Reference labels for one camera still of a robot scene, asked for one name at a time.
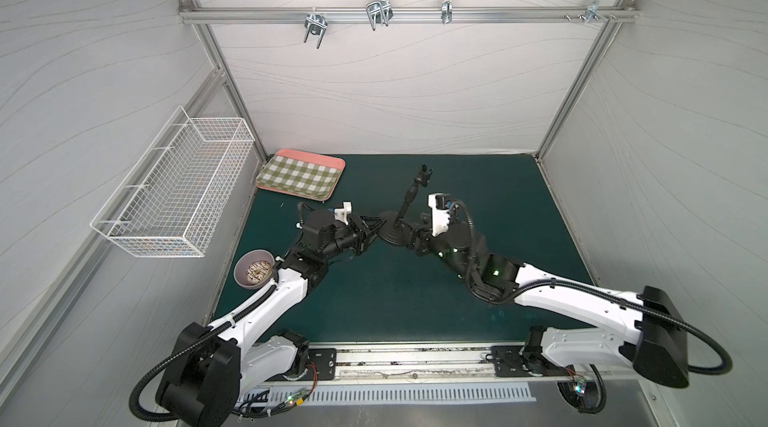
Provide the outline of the black microphone stand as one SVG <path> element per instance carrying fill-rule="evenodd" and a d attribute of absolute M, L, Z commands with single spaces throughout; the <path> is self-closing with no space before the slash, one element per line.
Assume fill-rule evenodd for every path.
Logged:
<path fill-rule="evenodd" d="M 413 227 L 406 220 L 407 211 L 415 200 L 420 187 L 427 187 L 433 171 L 423 164 L 413 178 L 411 186 L 404 195 L 404 200 L 398 211 L 389 210 L 382 212 L 379 217 L 383 225 L 378 231 L 378 236 L 386 243 L 394 246 L 406 246 Z"/>

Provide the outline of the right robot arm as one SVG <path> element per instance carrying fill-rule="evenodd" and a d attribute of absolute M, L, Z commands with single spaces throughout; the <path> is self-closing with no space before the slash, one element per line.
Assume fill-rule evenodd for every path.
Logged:
<path fill-rule="evenodd" d="M 519 354 L 530 370 L 542 373 L 574 364 L 628 367 L 656 384 L 688 387 L 693 371 L 689 332 L 663 290 L 615 291 L 558 277 L 488 252 L 484 237 L 462 221 L 432 222 L 413 230 L 407 240 L 415 252 L 441 258 L 486 304 L 515 303 L 585 323 L 583 329 L 532 329 Z"/>

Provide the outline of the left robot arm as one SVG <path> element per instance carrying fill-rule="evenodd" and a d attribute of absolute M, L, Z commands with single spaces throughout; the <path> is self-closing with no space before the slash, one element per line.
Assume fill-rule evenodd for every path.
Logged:
<path fill-rule="evenodd" d="M 363 254 L 384 223 L 379 216 L 349 213 L 341 219 L 329 210 L 311 211 L 251 297 L 210 324 L 191 323 L 179 334 L 172 354 L 134 387 L 131 412 L 149 422 L 190 426 L 220 426 L 232 414 L 253 416 L 239 402 L 245 392 L 277 375 L 300 376 L 308 363 L 304 337 L 285 332 L 265 343 L 260 337 L 319 285 L 333 258 Z"/>

